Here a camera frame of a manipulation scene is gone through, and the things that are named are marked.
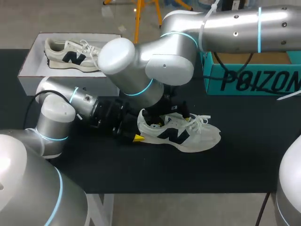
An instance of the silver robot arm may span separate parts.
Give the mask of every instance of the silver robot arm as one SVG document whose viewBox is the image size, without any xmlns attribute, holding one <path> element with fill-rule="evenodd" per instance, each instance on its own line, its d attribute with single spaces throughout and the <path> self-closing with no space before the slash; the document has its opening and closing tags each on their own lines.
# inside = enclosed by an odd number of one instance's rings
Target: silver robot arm
<svg viewBox="0 0 301 226">
<path fill-rule="evenodd" d="M 36 128 L 0 130 L 0 224 L 88 226 L 85 192 L 45 158 L 62 152 L 75 110 L 50 94 Z"/>
<path fill-rule="evenodd" d="M 61 97 L 50 94 L 43 103 L 36 128 L 4 129 L 0 134 L 14 137 L 46 159 L 59 156 L 75 118 L 74 108 Z"/>
<path fill-rule="evenodd" d="M 301 8 L 273 6 L 212 13 L 173 11 L 158 40 L 133 44 L 120 38 L 101 50 L 98 65 L 141 108 L 158 103 L 164 84 L 189 82 L 199 51 L 255 53 L 301 49 Z"/>
</svg>

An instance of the black n logo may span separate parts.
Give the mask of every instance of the black n logo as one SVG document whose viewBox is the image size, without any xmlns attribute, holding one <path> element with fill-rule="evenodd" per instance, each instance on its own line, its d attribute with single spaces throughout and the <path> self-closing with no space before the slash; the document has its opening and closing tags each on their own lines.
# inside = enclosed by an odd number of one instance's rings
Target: black n logo
<svg viewBox="0 0 301 226">
<path fill-rule="evenodd" d="M 69 51 L 66 53 L 66 55 L 63 58 L 63 61 L 68 63 L 70 60 L 72 63 L 76 64 L 76 65 L 80 65 L 81 62 L 83 62 L 83 60 L 86 58 L 85 55 L 81 54 L 78 58 L 77 58 L 77 54 L 76 52 L 72 52 Z"/>
<path fill-rule="evenodd" d="M 165 130 L 163 133 L 161 133 L 157 137 L 160 138 L 160 139 L 169 138 L 169 141 L 180 145 L 189 137 L 189 134 L 186 130 L 184 130 L 184 132 L 181 133 L 180 136 L 178 136 L 178 130 L 177 129 L 168 128 L 167 130 Z"/>
</svg>

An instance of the white sneaker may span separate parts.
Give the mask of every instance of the white sneaker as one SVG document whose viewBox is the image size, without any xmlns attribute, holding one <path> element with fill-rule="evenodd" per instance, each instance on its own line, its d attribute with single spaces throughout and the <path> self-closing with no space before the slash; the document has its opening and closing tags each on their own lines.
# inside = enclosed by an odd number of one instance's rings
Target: white sneaker
<svg viewBox="0 0 301 226">
<path fill-rule="evenodd" d="M 165 115 L 165 125 L 148 125 L 139 113 L 137 125 L 142 142 L 150 144 L 170 144 L 181 152 L 201 152 L 214 147 L 220 140 L 220 130 L 208 124 L 208 115 L 190 114 L 190 121 L 186 121 L 178 113 Z"/>
<path fill-rule="evenodd" d="M 54 41 L 46 39 L 45 54 L 48 66 L 55 69 L 75 68 L 82 72 L 99 71 L 97 57 L 100 48 L 91 46 L 85 40 Z"/>
</svg>

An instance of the white zip tie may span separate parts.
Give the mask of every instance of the white zip tie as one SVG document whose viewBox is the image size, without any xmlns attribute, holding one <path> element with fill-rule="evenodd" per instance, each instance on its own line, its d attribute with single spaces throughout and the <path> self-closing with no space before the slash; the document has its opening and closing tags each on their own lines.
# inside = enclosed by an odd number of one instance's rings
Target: white zip tie
<svg viewBox="0 0 301 226">
<path fill-rule="evenodd" d="M 286 96 L 283 96 L 283 97 L 279 97 L 277 100 L 284 100 L 284 99 L 287 99 L 287 98 L 290 98 L 290 97 L 293 97 L 295 95 L 298 95 L 301 93 L 301 90 L 297 91 L 297 92 L 294 92 L 294 93 L 291 93 L 289 95 L 286 95 Z"/>
<path fill-rule="evenodd" d="M 204 17 L 203 21 L 202 21 L 202 25 L 200 27 L 200 30 L 199 30 L 199 34 L 198 34 L 198 45 L 199 45 L 199 49 L 203 51 L 203 46 L 202 46 L 202 38 L 203 38 L 203 31 L 204 31 L 204 27 L 205 27 L 205 24 L 208 20 L 208 18 L 210 17 L 210 15 L 213 13 L 213 12 L 216 12 L 216 9 L 217 9 L 217 4 L 220 2 L 220 0 L 216 0 L 214 4 L 211 5 L 211 9 L 209 10 L 209 12 L 206 14 L 206 16 Z"/>
</svg>

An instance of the black tabletop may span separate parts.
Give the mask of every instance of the black tabletop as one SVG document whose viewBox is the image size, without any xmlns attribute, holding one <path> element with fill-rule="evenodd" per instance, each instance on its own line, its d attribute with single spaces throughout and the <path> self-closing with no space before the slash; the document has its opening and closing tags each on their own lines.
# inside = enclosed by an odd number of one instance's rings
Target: black tabletop
<svg viewBox="0 0 301 226">
<path fill-rule="evenodd" d="M 28 50 L 0 50 L 0 129 L 20 129 L 30 97 L 18 81 Z M 197 65 L 196 75 L 200 75 Z M 220 143 L 200 153 L 123 144 L 75 124 L 54 164 L 86 193 L 257 193 L 275 191 L 281 159 L 301 128 L 301 100 L 209 96 L 200 79 L 178 89 L 190 111 L 211 115 Z M 30 111 L 35 126 L 40 106 Z"/>
</svg>

